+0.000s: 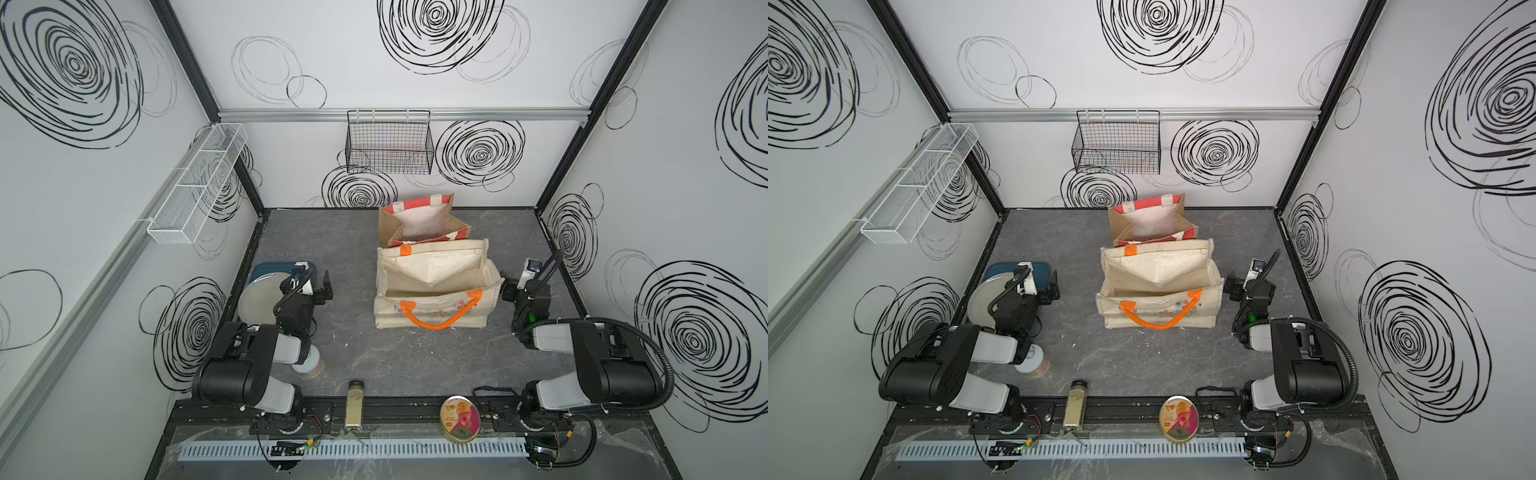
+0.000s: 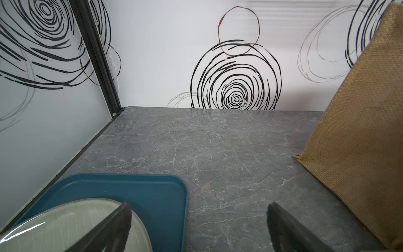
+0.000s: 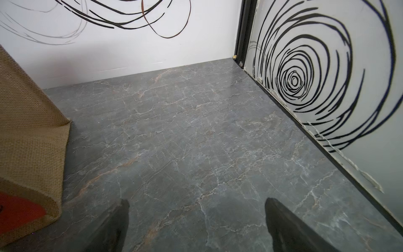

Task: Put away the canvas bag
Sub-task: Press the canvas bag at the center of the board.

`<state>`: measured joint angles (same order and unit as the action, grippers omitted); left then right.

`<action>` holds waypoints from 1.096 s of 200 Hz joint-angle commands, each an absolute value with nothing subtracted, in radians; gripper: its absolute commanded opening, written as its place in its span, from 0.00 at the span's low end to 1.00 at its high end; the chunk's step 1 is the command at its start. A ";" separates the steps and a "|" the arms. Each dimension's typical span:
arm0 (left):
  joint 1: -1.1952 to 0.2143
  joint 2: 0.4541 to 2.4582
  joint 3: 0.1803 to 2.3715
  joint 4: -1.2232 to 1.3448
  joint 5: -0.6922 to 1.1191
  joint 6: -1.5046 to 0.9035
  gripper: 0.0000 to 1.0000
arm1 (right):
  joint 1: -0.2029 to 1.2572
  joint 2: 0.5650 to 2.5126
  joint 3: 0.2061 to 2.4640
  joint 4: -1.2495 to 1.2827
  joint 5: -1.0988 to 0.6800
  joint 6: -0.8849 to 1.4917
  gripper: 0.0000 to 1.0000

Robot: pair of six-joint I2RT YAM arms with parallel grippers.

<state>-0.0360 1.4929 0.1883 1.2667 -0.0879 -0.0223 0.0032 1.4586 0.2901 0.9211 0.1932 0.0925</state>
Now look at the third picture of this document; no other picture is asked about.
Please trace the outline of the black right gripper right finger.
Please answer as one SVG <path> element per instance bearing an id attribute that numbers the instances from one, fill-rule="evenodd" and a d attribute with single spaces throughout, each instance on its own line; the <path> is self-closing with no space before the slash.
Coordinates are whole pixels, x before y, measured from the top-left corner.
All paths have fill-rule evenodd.
<path id="1" fill-rule="evenodd" d="M 276 198 L 265 201 L 266 225 L 275 252 L 337 252 Z"/>

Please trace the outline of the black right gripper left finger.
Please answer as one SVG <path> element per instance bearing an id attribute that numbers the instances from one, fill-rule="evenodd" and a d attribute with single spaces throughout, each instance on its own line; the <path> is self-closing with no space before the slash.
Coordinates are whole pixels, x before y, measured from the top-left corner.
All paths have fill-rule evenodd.
<path id="1" fill-rule="evenodd" d="M 120 199 L 95 219 L 82 235 L 84 252 L 120 252 L 129 226 L 129 207 Z"/>

